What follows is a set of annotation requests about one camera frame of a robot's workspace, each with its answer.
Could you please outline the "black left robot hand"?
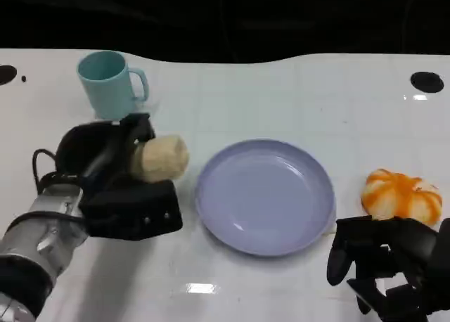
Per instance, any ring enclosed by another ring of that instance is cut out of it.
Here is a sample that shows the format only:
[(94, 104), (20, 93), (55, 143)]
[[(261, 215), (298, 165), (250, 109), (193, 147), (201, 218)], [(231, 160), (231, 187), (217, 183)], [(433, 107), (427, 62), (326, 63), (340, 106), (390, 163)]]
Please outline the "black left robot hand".
[(138, 145), (154, 138), (148, 113), (76, 126), (59, 143), (56, 176), (75, 183), (86, 194), (101, 191), (128, 172)]

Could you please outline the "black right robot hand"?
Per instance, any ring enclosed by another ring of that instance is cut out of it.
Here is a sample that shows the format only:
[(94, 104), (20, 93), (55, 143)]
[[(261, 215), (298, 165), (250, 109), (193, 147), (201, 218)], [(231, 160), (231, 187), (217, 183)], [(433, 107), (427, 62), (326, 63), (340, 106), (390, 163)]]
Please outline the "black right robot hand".
[(416, 221), (370, 216), (338, 219), (327, 264), (327, 280), (347, 284), (362, 314), (381, 321), (426, 321), (449, 310), (449, 220), (438, 231)]

